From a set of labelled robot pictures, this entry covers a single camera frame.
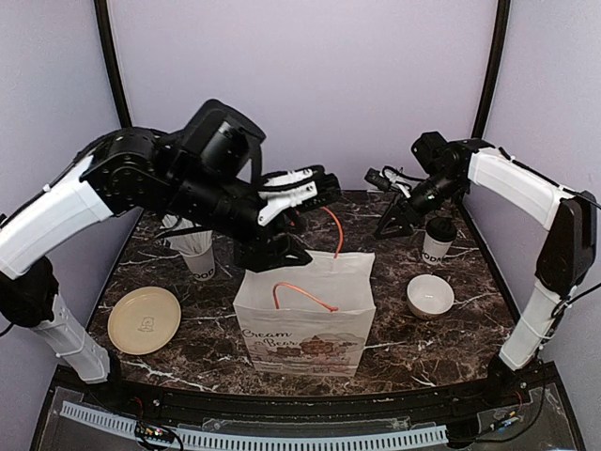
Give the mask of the white wrapped straws bundle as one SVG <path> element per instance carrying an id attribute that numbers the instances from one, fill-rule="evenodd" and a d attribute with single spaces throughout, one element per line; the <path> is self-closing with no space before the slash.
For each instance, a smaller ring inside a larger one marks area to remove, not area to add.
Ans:
<path id="1" fill-rule="evenodd" d="M 167 215 L 162 218 L 162 229 L 183 230 L 195 227 L 196 224 L 187 219 Z M 196 231 L 186 235 L 163 238 L 172 250 L 180 252 L 183 256 L 193 257 L 204 254 L 212 244 L 212 231 Z"/>

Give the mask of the black frame post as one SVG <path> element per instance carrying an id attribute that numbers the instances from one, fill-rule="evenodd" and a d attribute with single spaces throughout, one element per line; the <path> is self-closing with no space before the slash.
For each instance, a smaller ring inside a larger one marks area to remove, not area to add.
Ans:
<path id="1" fill-rule="evenodd" d="M 126 93 L 118 65 L 113 28 L 109 13 L 109 3 L 107 0 L 94 0 L 93 3 L 100 38 L 100 47 L 117 118 L 122 128 L 129 128 L 132 126 L 131 112 L 126 99 Z"/>
<path id="2" fill-rule="evenodd" d="M 510 10 L 510 0 L 497 1 L 495 22 L 492 30 L 485 78 L 471 131 L 472 138 L 482 139 L 485 135 L 485 128 L 491 112 L 492 102 L 501 69 L 501 60 L 509 24 Z"/>

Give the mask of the beige round plate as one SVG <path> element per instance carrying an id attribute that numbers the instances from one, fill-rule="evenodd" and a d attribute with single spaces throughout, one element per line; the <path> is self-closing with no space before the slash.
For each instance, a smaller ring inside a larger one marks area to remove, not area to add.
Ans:
<path id="1" fill-rule="evenodd" d="M 177 297 L 165 288 L 131 291 L 114 306 L 107 323 L 111 343 L 129 355 L 146 355 L 166 346 L 181 322 Z"/>

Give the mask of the white cream bear paper bag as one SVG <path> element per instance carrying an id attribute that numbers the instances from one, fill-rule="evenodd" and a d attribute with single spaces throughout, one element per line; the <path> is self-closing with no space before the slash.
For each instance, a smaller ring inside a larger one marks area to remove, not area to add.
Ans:
<path id="1" fill-rule="evenodd" d="M 352 377 L 376 306 L 372 253 L 312 251 L 306 266 L 246 272 L 233 302 L 255 370 Z"/>

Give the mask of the black right frame post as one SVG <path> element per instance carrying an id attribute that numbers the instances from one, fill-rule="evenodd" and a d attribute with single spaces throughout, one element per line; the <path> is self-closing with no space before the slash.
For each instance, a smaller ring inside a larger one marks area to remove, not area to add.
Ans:
<path id="1" fill-rule="evenodd" d="M 482 139 L 485 135 L 485 128 L 491 112 L 492 102 L 501 69 L 501 60 L 509 24 L 510 10 L 510 0 L 497 1 L 495 22 L 492 30 L 485 78 L 471 131 L 472 138 Z"/>

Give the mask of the black left frame post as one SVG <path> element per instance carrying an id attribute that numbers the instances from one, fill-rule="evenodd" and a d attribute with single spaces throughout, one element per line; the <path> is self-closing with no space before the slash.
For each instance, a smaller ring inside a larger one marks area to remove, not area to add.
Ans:
<path id="1" fill-rule="evenodd" d="M 129 128 L 132 126 L 131 112 L 126 99 L 126 93 L 118 65 L 113 28 L 109 13 L 109 3 L 107 0 L 94 0 L 93 3 L 100 38 L 100 47 L 117 118 L 122 128 Z"/>

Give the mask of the black front table rail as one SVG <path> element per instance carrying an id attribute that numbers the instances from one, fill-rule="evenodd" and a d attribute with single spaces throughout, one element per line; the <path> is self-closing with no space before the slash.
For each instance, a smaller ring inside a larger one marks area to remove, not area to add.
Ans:
<path id="1" fill-rule="evenodd" d="M 259 397 L 213 394 L 123 381 L 118 398 L 90 393 L 73 370 L 61 365 L 53 376 L 42 409 L 64 393 L 106 411 L 167 426 L 200 425 L 209 419 L 268 423 L 342 423 L 407 417 L 458 424 L 475 430 L 477 414 L 516 406 L 529 420 L 572 411 L 554 364 L 532 364 L 498 393 L 486 380 L 453 385 L 341 397 Z"/>

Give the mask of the black plastic cup lid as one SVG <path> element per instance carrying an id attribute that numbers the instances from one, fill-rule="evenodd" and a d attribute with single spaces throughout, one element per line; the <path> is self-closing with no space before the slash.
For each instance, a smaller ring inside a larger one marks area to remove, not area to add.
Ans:
<path id="1" fill-rule="evenodd" d="M 430 219 L 425 230 L 431 239 L 440 242 L 452 242 L 457 236 L 457 228 L 450 217 L 436 216 Z"/>

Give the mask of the white paper coffee cup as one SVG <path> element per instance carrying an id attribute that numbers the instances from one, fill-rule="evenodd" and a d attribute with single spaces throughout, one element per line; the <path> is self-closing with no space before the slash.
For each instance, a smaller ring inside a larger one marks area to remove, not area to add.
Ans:
<path id="1" fill-rule="evenodd" d="M 424 243 L 421 252 L 422 260 L 432 266 L 439 265 L 446 256 L 452 241 L 439 241 L 430 235 L 424 235 Z"/>

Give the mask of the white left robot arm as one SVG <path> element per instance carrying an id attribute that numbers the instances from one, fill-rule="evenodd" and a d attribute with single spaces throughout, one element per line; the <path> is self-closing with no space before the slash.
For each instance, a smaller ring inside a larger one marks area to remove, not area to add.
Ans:
<path id="1" fill-rule="evenodd" d="M 248 117 L 205 101 L 176 132 L 130 127 L 80 151 L 1 223 L 1 311 L 41 336 L 113 410 L 132 402 L 119 363 L 70 313 L 48 253 L 79 232 L 141 208 L 191 221 L 239 246 L 238 264 L 262 272 L 309 261 L 287 232 L 317 193 L 318 166 L 264 176 L 265 134 Z"/>

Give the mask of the white cup holding straws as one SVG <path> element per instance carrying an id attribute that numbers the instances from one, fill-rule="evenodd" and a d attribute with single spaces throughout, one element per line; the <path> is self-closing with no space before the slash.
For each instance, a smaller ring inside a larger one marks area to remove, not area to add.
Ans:
<path id="1" fill-rule="evenodd" d="M 209 247 L 202 254 L 181 254 L 192 276 L 199 282 L 207 282 L 215 275 L 215 260 L 213 249 Z"/>

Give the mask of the white ceramic bowl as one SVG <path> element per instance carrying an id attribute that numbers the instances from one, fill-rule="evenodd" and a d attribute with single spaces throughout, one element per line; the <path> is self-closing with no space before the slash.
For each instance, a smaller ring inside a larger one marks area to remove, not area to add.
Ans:
<path id="1" fill-rule="evenodd" d="M 418 319 L 431 320 L 448 312 L 455 293 L 448 282 L 433 274 L 413 277 L 407 286 L 408 308 Z"/>

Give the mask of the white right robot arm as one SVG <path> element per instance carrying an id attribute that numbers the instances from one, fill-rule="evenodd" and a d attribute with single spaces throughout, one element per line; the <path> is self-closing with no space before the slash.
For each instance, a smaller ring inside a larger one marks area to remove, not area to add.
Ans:
<path id="1" fill-rule="evenodd" d="M 424 171 L 412 188 L 402 187 L 406 177 L 390 166 L 365 175 L 378 190 L 393 194 L 378 220 L 377 238 L 411 235 L 427 214 L 462 200 L 473 188 L 510 204 L 543 235 L 532 260 L 530 297 L 497 357 L 502 367 L 518 371 L 551 340 L 564 314 L 592 294 L 578 288 L 597 260 L 600 204 L 592 193 L 550 179 L 481 138 L 447 140 L 439 132 L 425 132 L 410 152 Z"/>

